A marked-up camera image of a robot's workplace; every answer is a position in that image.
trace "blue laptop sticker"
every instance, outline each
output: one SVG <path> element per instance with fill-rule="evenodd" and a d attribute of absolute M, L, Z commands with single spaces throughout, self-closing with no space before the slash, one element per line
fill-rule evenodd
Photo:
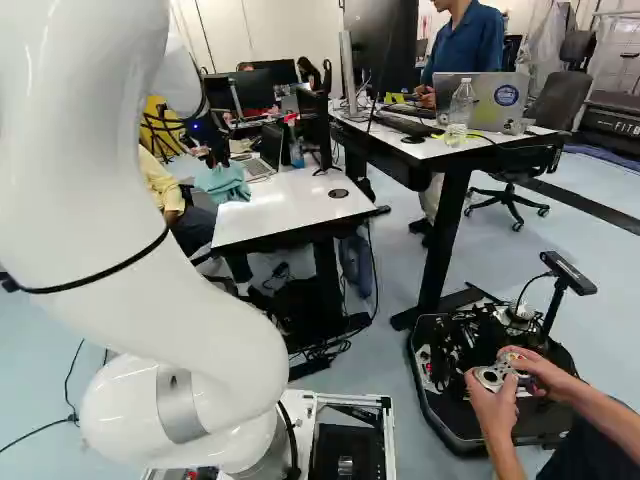
<path fill-rule="evenodd" d="M 513 85 L 503 85 L 496 90 L 493 95 L 498 105 L 503 107 L 511 107 L 518 103 L 520 99 L 520 92 Z"/>

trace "joystick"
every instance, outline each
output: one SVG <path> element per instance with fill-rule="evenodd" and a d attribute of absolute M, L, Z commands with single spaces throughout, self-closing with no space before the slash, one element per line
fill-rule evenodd
<path fill-rule="evenodd" d="M 516 370 L 511 366 L 511 361 L 525 358 L 514 352 L 506 352 L 498 357 L 496 363 L 489 367 L 476 367 L 473 369 L 473 376 L 487 390 L 498 393 L 504 384 L 507 375 L 515 375 L 518 379 L 519 387 L 527 387 L 533 383 L 533 377 L 527 372 Z"/>

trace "teal cloth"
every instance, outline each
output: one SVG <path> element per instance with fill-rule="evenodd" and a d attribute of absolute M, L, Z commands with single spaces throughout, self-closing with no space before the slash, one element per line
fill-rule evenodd
<path fill-rule="evenodd" d="M 229 161 L 229 167 L 218 164 L 211 170 L 198 173 L 194 186 L 207 192 L 217 204 L 251 200 L 251 190 L 244 179 L 244 167 L 233 160 Z"/>

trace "blue shirt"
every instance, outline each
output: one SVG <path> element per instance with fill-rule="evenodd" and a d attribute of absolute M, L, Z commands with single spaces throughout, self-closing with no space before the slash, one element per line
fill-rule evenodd
<path fill-rule="evenodd" d="M 455 30 L 449 20 L 436 35 L 421 83 L 433 86 L 435 72 L 495 72 L 502 69 L 504 20 L 492 7 L 471 0 Z"/>

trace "yellow shirt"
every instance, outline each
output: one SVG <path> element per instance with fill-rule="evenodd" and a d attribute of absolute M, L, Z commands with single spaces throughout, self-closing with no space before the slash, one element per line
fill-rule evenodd
<path fill-rule="evenodd" d="M 140 169 L 160 210 L 184 213 L 185 203 L 178 181 L 142 145 L 138 146 Z"/>

